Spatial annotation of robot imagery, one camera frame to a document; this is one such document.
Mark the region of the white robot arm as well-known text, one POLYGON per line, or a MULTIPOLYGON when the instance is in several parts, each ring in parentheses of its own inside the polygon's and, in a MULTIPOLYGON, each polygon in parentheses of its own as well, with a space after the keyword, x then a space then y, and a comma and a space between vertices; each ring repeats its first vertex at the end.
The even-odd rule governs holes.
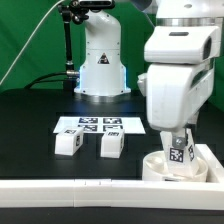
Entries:
POLYGON ((160 132, 162 145, 183 149, 186 124, 210 97, 214 59, 223 54, 224 0, 75 0, 86 26, 86 58, 80 68, 82 95, 99 98, 128 93, 120 61, 121 27, 106 13, 128 1, 156 16, 144 46, 148 70, 138 77, 146 97, 147 120, 160 132))

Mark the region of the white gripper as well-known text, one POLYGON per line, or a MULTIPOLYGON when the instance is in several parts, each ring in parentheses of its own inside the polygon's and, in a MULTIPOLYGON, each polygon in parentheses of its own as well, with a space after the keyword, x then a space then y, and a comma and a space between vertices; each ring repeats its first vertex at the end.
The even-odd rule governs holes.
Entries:
POLYGON ((172 133, 172 146, 184 149, 187 132, 183 128, 211 96, 214 85, 214 63, 153 63, 138 76, 138 86, 146 97, 149 125, 172 133))

